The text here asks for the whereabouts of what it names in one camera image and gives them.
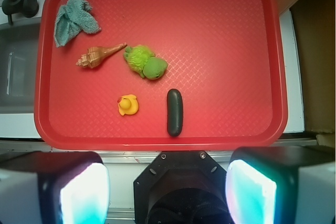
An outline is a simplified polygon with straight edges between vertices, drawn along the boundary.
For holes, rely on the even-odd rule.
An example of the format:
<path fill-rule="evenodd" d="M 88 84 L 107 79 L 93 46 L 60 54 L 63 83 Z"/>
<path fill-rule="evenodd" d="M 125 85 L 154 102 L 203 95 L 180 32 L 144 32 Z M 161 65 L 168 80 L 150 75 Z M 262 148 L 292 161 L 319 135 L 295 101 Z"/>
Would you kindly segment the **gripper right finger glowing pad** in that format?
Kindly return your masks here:
<path fill-rule="evenodd" d="M 335 149 L 240 147 L 225 194 L 234 223 L 335 223 Z"/>

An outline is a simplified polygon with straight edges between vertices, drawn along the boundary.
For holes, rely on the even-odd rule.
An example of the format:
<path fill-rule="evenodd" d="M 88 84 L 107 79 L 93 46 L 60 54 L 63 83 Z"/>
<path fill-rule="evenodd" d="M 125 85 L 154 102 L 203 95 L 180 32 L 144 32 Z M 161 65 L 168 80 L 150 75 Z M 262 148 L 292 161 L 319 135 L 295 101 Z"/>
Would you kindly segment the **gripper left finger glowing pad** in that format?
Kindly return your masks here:
<path fill-rule="evenodd" d="M 109 202 L 96 152 L 1 154 L 1 223 L 105 223 Z"/>

